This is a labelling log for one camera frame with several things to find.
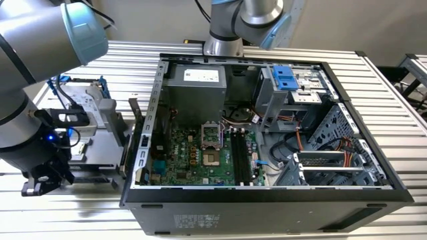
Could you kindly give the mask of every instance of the white wall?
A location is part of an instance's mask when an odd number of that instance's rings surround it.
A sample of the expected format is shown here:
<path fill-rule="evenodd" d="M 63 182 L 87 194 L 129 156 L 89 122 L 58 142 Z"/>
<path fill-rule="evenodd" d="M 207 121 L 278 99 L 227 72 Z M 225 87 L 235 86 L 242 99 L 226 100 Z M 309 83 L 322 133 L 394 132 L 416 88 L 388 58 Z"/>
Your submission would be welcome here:
<path fill-rule="evenodd" d="M 210 13 L 211 0 L 199 1 Z M 114 40 L 182 43 L 209 37 L 194 0 L 94 3 L 117 21 Z M 290 47 L 362 50 L 377 64 L 396 65 L 406 53 L 427 53 L 426 23 L 427 0 L 306 0 Z"/>
<path fill-rule="evenodd" d="M 185 39 L 205 41 L 210 23 L 194 0 L 94 0 L 94 5 L 113 17 L 118 30 L 113 40 L 182 43 Z M 199 0 L 211 15 L 211 0 Z"/>
<path fill-rule="evenodd" d="M 308 0 L 290 47 L 362 50 L 378 65 L 427 54 L 427 0 Z"/>

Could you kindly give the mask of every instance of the ram slot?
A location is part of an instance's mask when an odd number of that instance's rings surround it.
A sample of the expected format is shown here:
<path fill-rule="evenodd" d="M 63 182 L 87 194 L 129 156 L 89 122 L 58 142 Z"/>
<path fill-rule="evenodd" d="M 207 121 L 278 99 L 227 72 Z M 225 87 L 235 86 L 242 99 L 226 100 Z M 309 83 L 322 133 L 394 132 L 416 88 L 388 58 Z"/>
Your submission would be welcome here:
<path fill-rule="evenodd" d="M 234 180 L 239 186 L 249 186 L 252 182 L 250 160 L 248 156 L 246 134 L 244 132 L 231 133 L 231 154 L 234 165 Z"/>

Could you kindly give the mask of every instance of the black computer chassis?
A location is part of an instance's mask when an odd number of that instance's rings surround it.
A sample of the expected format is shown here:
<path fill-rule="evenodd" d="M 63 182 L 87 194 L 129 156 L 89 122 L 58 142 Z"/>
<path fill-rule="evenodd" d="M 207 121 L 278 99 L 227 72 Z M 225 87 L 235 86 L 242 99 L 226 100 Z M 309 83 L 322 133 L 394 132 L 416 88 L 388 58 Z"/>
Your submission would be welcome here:
<path fill-rule="evenodd" d="M 414 202 L 328 62 L 162 54 L 155 79 L 163 79 L 170 63 L 195 64 L 201 58 L 217 64 L 321 65 L 394 189 L 131 189 L 129 177 L 121 207 L 147 235 L 350 232 Z"/>

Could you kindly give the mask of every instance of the motherboard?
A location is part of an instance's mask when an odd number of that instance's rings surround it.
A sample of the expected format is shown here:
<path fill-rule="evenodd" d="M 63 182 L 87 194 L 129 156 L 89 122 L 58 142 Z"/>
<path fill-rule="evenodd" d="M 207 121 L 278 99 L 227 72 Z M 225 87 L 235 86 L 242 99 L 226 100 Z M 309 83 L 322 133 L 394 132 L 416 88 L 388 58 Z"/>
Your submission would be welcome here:
<path fill-rule="evenodd" d="M 167 157 L 153 164 L 153 185 L 241 186 L 245 175 L 248 185 L 265 186 L 256 133 L 219 129 L 214 124 L 173 129 Z"/>

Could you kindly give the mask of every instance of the metal rail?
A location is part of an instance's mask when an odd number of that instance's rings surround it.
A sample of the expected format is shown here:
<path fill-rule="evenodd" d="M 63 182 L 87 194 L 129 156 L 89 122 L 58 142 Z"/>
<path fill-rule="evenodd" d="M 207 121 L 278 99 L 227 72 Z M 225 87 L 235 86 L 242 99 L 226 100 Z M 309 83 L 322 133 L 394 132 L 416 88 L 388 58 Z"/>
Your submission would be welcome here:
<path fill-rule="evenodd" d="M 149 106 L 159 53 L 202 54 L 198 44 L 159 44 L 113 41 L 109 54 L 67 74 L 109 81 L 111 97 L 127 118 L 134 114 L 129 98 L 138 98 L 145 111 Z M 426 127 L 408 106 L 372 61 L 352 51 L 280 48 L 265 51 L 248 47 L 254 58 L 329 62 L 349 92 L 392 165 L 406 184 L 416 204 L 382 217 L 352 233 L 304 235 L 210 235 L 203 239 L 426 239 L 427 238 L 427 137 Z M 35 99 L 41 108 L 61 108 L 45 87 Z M 131 212 L 119 208 L 121 193 L 110 184 L 66 187 L 53 195 L 23 198 L 25 178 L 15 168 L 0 162 L 0 235 L 2 239 L 41 236 L 55 238 L 145 237 Z M 169 239 L 195 239 L 175 236 Z"/>

